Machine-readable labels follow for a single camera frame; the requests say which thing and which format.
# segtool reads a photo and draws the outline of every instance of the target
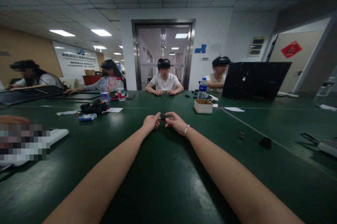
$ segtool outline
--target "door frame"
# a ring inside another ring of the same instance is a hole
[[[184,70],[184,82],[183,87],[184,90],[189,89],[190,83],[190,72],[191,72],[191,63],[192,63],[192,55],[193,55],[193,42],[194,42],[194,34],[196,27],[196,19],[149,19],[149,20],[131,20],[132,25],[132,38],[133,38],[133,55],[134,55],[134,65],[136,70],[136,86],[137,90],[141,90],[141,75],[140,75],[140,51],[138,46],[138,28],[161,28],[161,47],[165,47],[165,26],[169,26],[169,28],[177,28],[182,27],[182,25],[188,25],[189,27],[189,37],[187,40],[187,44],[189,45],[188,51],[186,53],[186,64]],[[165,56],[165,50],[162,48],[161,50],[162,57]]]

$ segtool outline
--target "bracelet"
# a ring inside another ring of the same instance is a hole
[[[185,138],[186,138],[186,133],[187,133],[187,129],[190,127],[190,125],[187,125],[186,129],[185,129]]]

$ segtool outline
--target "conference table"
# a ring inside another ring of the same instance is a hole
[[[145,91],[128,94],[136,96],[109,102],[109,107],[123,108],[119,113],[104,113],[90,122],[56,113],[93,100],[40,99],[0,106],[0,115],[69,130],[49,155],[0,174],[1,223],[41,223],[97,162],[142,126],[147,115],[169,111],[239,160],[305,223],[337,223],[337,158],[300,136],[337,136],[337,113],[317,106],[336,107],[335,93],[326,98],[299,93],[299,98],[274,101],[232,100],[212,93],[219,98],[212,114],[195,111],[191,91],[161,97]],[[164,124],[142,143],[101,222],[240,223],[189,141]],[[264,137],[271,139],[270,150],[259,144]]]

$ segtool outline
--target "water bottle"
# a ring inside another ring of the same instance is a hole
[[[109,102],[110,101],[110,93],[108,90],[108,86],[105,84],[104,81],[101,81],[101,85],[99,86],[99,91],[101,93],[101,100],[103,102]]]
[[[336,82],[336,77],[329,77],[327,80],[323,82],[316,96],[319,96],[319,97],[328,96],[331,90],[333,89],[333,84],[335,82]]]
[[[116,84],[115,84],[117,93],[118,93],[118,100],[119,101],[125,101],[125,91],[124,91],[124,84],[120,80],[120,78],[117,78]]]
[[[206,91],[207,91],[207,82],[206,78],[203,78],[203,80],[199,84],[198,99],[205,99]]]

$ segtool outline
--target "red decoration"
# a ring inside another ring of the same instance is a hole
[[[284,54],[285,57],[290,58],[301,50],[303,50],[303,48],[298,44],[297,41],[294,41],[286,46],[284,49],[281,49],[281,52],[282,54]]]

